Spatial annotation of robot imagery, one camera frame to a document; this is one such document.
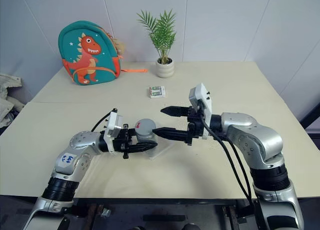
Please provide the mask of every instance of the teal backpack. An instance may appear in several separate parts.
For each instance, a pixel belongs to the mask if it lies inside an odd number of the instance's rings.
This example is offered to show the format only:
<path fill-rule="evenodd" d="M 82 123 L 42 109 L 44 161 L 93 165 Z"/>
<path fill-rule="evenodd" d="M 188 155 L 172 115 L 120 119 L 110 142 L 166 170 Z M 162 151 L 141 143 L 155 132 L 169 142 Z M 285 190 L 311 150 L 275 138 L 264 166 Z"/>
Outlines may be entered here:
<path fill-rule="evenodd" d="M 115 41 L 100 26 L 77 21 L 59 34 L 62 63 L 79 85 L 112 81 L 121 72 L 121 56 Z"/>

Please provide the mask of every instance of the table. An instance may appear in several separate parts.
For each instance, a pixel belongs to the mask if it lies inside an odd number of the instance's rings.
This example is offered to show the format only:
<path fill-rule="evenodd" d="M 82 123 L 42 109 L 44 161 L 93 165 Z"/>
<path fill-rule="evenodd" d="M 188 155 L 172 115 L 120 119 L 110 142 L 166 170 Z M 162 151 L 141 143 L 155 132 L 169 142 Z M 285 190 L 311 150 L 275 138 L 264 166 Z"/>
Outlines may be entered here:
<path fill-rule="evenodd" d="M 70 138 L 90 130 L 113 107 L 130 127 L 150 118 L 157 127 L 185 130 L 185 118 L 169 117 L 160 109 L 189 106 L 190 88 L 203 82 L 211 92 L 212 113 L 244 112 L 275 129 L 284 141 L 285 162 L 297 196 L 320 196 L 316 181 L 320 152 L 254 62 L 176 63 L 176 73 L 168 79 L 155 75 L 154 63 L 125 63 L 123 67 L 150 71 L 121 73 L 109 83 L 78 86 L 61 69 L 44 86 L 0 137 L 0 194 L 41 195 L 56 157 Z M 150 99 L 151 85 L 165 86 L 167 97 Z M 96 156 L 75 196 L 244 198 L 222 148 L 211 139 L 196 139 L 192 146 L 175 142 L 155 160 L 143 153 L 131 154 L 129 160 L 121 154 Z"/>

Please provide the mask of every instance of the small box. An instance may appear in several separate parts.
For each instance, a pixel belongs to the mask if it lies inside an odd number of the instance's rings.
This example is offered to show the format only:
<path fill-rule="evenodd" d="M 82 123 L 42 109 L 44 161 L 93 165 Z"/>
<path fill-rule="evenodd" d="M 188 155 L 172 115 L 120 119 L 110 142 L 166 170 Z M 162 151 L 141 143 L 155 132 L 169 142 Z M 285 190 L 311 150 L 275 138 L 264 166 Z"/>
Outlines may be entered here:
<path fill-rule="evenodd" d="M 166 97 L 166 90 L 164 86 L 150 86 L 150 98 Z"/>

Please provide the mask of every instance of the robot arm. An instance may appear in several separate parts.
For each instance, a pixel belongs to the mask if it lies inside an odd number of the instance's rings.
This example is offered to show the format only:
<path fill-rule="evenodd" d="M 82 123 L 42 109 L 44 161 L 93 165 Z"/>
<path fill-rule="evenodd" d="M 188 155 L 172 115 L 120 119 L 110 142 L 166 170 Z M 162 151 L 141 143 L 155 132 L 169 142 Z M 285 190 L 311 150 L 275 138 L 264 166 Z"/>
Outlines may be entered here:
<path fill-rule="evenodd" d="M 207 138 L 204 122 L 221 139 L 229 139 L 242 152 L 250 167 L 257 196 L 254 206 L 261 229 L 303 229 L 304 221 L 293 183 L 288 178 L 282 155 L 282 138 L 271 128 L 242 113 L 212 115 L 209 92 L 201 83 L 191 89 L 191 107 L 170 106 L 161 111 L 170 116 L 186 116 L 187 131 L 174 128 L 153 130 L 160 137 L 192 144 L 193 138 Z"/>
<path fill-rule="evenodd" d="M 59 229 L 57 226 L 67 220 L 63 215 L 72 209 L 75 191 L 96 155 L 122 152 L 123 158 L 128 159 L 129 153 L 142 152 L 157 146 L 153 141 L 132 145 L 135 129 L 128 129 L 127 124 L 124 124 L 122 129 L 121 124 L 122 116 L 111 112 L 105 131 L 82 131 L 72 137 L 69 146 L 57 157 L 48 186 L 42 196 L 38 197 L 23 230 L 38 229 L 37 224 L 40 223 L 37 222 L 41 221 L 40 218 L 52 213 L 61 217 L 51 217 L 56 224 L 45 227 Z"/>

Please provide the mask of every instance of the sticker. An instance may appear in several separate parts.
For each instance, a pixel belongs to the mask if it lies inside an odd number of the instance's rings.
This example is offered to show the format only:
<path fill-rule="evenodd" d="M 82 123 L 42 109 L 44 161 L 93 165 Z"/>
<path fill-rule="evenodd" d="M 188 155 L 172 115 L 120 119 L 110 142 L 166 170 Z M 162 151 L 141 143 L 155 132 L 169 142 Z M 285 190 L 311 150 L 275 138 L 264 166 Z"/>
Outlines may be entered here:
<path fill-rule="evenodd" d="M 161 86 L 152 86 L 151 89 L 152 89 L 153 91 L 161 90 Z"/>
<path fill-rule="evenodd" d="M 63 167 L 63 168 L 69 166 L 70 164 L 72 164 L 72 162 L 74 161 L 76 156 L 77 155 L 73 155 L 73 154 L 70 154 L 70 153 L 66 152 L 60 158 L 58 166 L 59 167 Z"/>

